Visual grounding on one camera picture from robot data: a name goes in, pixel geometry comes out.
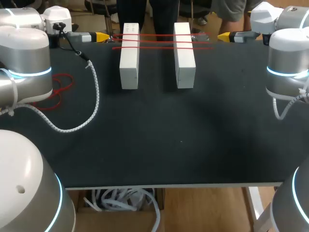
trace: person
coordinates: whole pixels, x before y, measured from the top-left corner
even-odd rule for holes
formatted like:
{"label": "person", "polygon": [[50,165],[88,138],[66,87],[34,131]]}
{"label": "person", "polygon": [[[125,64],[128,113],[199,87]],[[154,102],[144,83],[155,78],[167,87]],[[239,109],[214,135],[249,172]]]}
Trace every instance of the person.
{"label": "person", "polygon": [[[120,33],[124,23],[144,23],[147,0],[117,0]],[[154,30],[156,34],[173,34],[174,23],[178,18],[179,0],[149,0],[153,9]],[[172,36],[158,36],[157,40],[173,40]]]}
{"label": "person", "polygon": [[[211,8],[222,19],[219,35],[225,32],[251,30],[248,11],[253,10],[261,0],[213,0]],[[244,15],[243,28],[240,19]]]}

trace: red string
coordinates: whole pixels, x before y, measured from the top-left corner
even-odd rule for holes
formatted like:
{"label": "red string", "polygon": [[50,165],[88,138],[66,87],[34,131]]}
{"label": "red string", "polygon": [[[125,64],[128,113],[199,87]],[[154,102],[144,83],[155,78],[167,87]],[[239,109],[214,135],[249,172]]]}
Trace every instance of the red string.
{"label": "red string", "polygon": [[113,38],[113,40],[116,41],[134,41],[134,42],[142,42],[142,43],[164,43],[164,44],[170,44],[170,43],[190,43],[190,44],[210,44],[210,42],[207,41],[151,41],[151,40],[127,40],[127,39],[117,39]]}
{"label": "red string", "polygon": [[174,36],[174,35],[208,35],[208,32],[193,33],[193,34],[114,34],[114,36],[123,35],[142,35],[142,36]]}
{"label": "red string", "polygon": [[[71,83],[68,86],[61,87],[61,81],[56,78],[56,77],[60,77],[60,76],[67,76],[67,77],[69,77],[71,79]],[[48,108],[37,107],[36,106],[37,102],[33,102],[32,105],[35,106],[39,110],[54,110],[58,106],[60,106],[60,104],[61,104],[61,94],[60,93],[62,91],[65,91],[65,90],[69,89],[73,85],[73,83],[74,83],[73,76],[70,75],[70,74],[67,74],[67,73],[54,74],[52,77],[53,77],[53,81],[56,81],[56,82],[59,83],[60,88],[59,89],[53,89],[52,95],[50,95],[47,99],[51,99],[51,98],[54,98],[55,96],[59,96],[59,101],[58,101],[58,103],[56,105],[54,105],[52,107],[48,107]]]}
{"label": "red string", "polygon": [[[112,50],[121,48],[142,48],[142,49],[175,49],[174,47],[113,47]],[[191,50],[210,50],[213,47],[177,47],[177,49],[191,49]]]}

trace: black mat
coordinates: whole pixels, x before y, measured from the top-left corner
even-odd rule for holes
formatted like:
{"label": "black mat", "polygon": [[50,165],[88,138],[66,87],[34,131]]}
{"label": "black mat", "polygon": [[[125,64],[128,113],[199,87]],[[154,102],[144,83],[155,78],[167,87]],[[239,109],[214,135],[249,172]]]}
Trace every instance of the black mat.
{"label": "black mat", "polygon": [[[121,90],[120,51],[112,46],[76,45],[93,61],[101,91],[84,129],[57,133],[29,109],[0,118],[1,129],[40,149],[65,187],[279,182],[307,157],[309,107],[296,104],[284,121],[275,118],[262,43],[196,51],[195,86],[187,90],[176,88],[172,50],[141,50],[139,89]],[[75,84],[46,115],[69,129],[92,114],[93,78],[71,52],[52,50],[51,60],[52,72],[72,74]]]}

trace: glowing blue ring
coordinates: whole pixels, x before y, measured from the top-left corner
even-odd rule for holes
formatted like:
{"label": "glowing blue ring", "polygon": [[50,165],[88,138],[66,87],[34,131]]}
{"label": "glowing blue ring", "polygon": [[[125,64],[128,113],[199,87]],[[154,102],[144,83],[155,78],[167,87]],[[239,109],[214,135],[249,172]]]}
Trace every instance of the glowing blue ring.
{"label": "glowing blue ring", "polygon": [[280,73],[280,72],[275,72],[272,71],[269,67],[267,67],[267,71],[269,71],[270,73],[277,75],[277,76],[295,76],[297,78],[301,78],[301,77],[305,77],[308,75],[308,69],[303,71],[303,72],[299,72],[299,73]]}
{"label": "glowing blue ring", "polygon": [[304,210],[302,209],[302,207],[300,206],[300,203],[297,199],[297,196],[296,196],[296,191],[295,191],[295,176],[296,176],[296,172],[297,170],[299,169],[296,168],[295,172],[294,172],[294,175],[293,175],[293,179],[292,179],[292,192],[293,192],[293,196],[294,196],[294,200],[295,200],[295,203],[297,205],[297,208],[300,212],[300,214],[303,216],[303,218],[306,220],[306,222],[309,224],[309,218],[307,217],[307,215],[305,214]]}
{"label": "glowing blue ring", "polygon": [[18,76],[18,77],[26,77],[26,76],[41,76],[41,75],[49,73],[51,70],[52,70],[52,67],[50,67],[48,70],[46,70],[44,72],[37,72],[37,73],[18,73],[18,72],[15,73],[11,70],[9,70],[9,72],[12,75],[15,75],[15,76]]}
{"label": "glowing blue ring", "polygon": [[52,222],[50,223],[50,225],[47,227],[47,229],[44,232],[49,232],[50,229],[52,228],[52,226],[54,225],[54,223],[55,223],[55,221],[56,221],[56,219],[57,219],[57,217],[59,215],[61,204],[62,204],[62,186],[61,186],[60,180],[59,180],[57,175],[56,175],[56,177],[57,177],[57,180],[58,180],[58,183],[59,183],[59,187],[60,187],[60,201],[59,201],[58,209],[57,209],[57,212],[56,212],[56,214],[54,216],[54,219],[52,220]]}
{"label": "glowing blue ring", "polygon": [[301,20],[301,23],[300,23],[300,26],[299,26],[299,29],[302,29],[303,26],[304,26],[304,23],[306,21],[306,18],[308,17],[309,15],[309,10],[307,10],[307,12],[305,13],[304,17],[303,17],[303,20]]}

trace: table leg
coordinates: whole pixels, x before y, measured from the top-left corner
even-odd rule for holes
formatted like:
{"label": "table leg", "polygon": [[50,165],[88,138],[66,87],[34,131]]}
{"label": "table leg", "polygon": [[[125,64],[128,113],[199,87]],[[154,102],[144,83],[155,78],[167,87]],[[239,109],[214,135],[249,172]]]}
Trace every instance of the table leg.
{"label": "table leg", "polygon": [[267,232],[271,227],[272,223],[270,220],[270,205],[264,210],[259,219],[253,225],[254,232]]}
{"label": "table leg", "polygon": [[91,13],[92,13],[92,15],[95,15],[95,12],[93,10],[92,0],[90,0],[90,6],[91,6]]}
{"label": "table leg", "polygon": [[246,187],[254,232],[267,232],[271,227],[270,204],[264,210],[258,187]]}

